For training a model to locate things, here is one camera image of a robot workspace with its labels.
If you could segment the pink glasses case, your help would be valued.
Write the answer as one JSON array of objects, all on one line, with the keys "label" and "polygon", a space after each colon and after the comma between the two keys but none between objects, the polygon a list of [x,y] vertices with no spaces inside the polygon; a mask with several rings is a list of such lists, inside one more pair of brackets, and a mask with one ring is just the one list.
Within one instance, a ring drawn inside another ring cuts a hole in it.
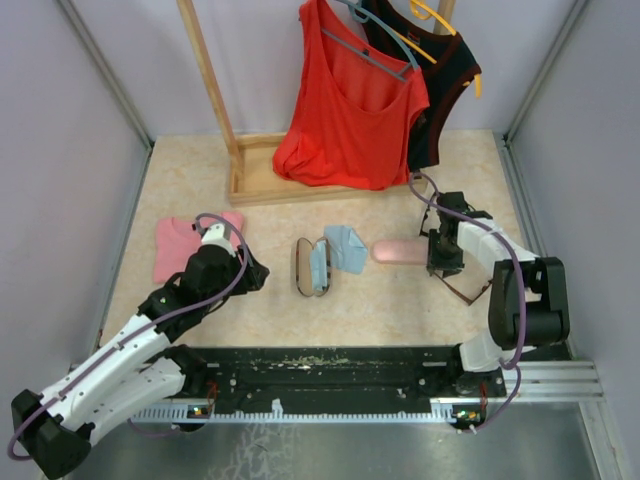
[{"label": "pink glasses case", "polygon": [[421,238],[380,240],[371,248],[371,258],[380,264],[425,266],[427,255],[427,241]]}]

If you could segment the plaid brown glasses case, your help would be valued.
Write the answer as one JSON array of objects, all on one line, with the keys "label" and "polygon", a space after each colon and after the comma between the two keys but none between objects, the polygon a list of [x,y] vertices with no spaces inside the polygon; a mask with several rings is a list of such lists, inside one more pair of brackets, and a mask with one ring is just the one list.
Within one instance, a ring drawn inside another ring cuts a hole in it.
[{"label": "plaid brown glasses case", "polygon": [[320,237],[311,242],[301,237],[295,244],[295,285],[306,298],[326,295],[332,284],[331,251],[329,240]]}]

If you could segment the small light blue cloth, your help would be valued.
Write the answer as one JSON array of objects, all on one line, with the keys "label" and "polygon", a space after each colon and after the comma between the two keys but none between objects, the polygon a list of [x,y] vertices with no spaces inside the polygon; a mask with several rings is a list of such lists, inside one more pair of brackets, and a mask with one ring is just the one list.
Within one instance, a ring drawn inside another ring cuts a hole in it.
[{"label": "small light blue cloth", "polygon": [[327,249],[324,240],[320,240],[313,247],[309,256],[309,263],[313,291],[315,293],[323,292],[329,284]]}]

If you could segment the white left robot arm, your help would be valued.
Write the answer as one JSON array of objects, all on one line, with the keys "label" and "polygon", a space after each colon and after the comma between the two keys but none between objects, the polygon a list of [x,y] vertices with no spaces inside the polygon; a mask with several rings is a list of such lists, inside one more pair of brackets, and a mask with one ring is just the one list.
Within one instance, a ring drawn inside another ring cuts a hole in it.
[{"label": "white left robot arm", "polygon": [[206,362],[178,339],[229,298],[260,290],[269,276],[251,251],[205,245],[139,305],[104,346],[61,380],[11,402],[7,454],[34,461],[49,479],[75,470],[112,430],[144,408],[208,384]]}]

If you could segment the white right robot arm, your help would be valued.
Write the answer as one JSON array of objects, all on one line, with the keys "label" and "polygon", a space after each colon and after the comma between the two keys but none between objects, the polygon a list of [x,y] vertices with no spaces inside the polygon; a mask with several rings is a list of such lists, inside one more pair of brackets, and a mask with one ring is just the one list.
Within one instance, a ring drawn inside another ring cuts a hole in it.
[{"label": "white right robot arm", "polygon": [[525,351],[562,342],[570,331],[566,275],[556,257],[540,257],[514,242],[485,211],[461,192],[434,194],[439,227],[429,230],[426,268],[441,281],[472,256],[489,277],[488,326],[458,346],[459,362],[446,372],[448,387],[470,395],[482,372],[511,369]]}]

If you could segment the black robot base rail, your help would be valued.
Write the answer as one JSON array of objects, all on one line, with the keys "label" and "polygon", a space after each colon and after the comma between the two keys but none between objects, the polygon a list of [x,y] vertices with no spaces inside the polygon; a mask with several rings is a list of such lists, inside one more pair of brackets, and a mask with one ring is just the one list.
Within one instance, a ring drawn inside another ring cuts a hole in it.
[{"label": "black robot base rail", "polygon": [[500,369],[465,373],[451,347],[200,348],[201,386],[137,423],[480,423]]}]

